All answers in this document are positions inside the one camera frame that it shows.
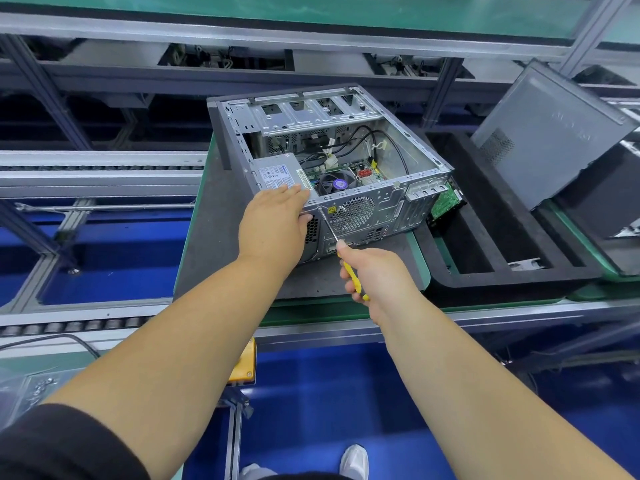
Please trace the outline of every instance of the black sleeve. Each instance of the black sleeve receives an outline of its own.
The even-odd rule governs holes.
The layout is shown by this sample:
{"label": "black sleeve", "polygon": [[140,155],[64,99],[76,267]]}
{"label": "black sleeve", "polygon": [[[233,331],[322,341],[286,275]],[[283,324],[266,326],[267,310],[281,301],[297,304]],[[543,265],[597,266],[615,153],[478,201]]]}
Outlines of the black sleeve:
{"label": "black sleeve", "polygon": [[0,433],[2,480],[149,480],[140,460],[98,420],[43,404]]}

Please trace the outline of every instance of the green conveyor surface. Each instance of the green conveyor surface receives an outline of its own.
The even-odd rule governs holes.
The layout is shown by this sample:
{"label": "green conveyor surface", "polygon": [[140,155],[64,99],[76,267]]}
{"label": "green conveyor surface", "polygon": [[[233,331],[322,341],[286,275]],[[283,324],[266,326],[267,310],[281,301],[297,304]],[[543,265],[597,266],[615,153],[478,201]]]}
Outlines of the green conveyor surface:
{"label": "green conveyor surface", "polygon": [[[569,38],[590,0],[0,0],[36,5],[281,22]],[[610,41],[640,41],[640,4]]]}

